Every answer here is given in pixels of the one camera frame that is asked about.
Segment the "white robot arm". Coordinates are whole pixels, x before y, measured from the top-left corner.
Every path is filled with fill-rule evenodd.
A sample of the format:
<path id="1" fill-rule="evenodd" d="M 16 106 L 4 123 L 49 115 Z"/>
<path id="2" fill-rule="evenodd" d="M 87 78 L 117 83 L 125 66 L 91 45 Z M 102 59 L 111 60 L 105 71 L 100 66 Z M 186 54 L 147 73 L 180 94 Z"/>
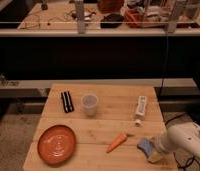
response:
<path id="1" fill-rule="evenodd" d="M 170 126 L 154 137 L 154 147 L 160 154 L 181 148 L 200 159 L 200 126 L 194 122 Z"/>

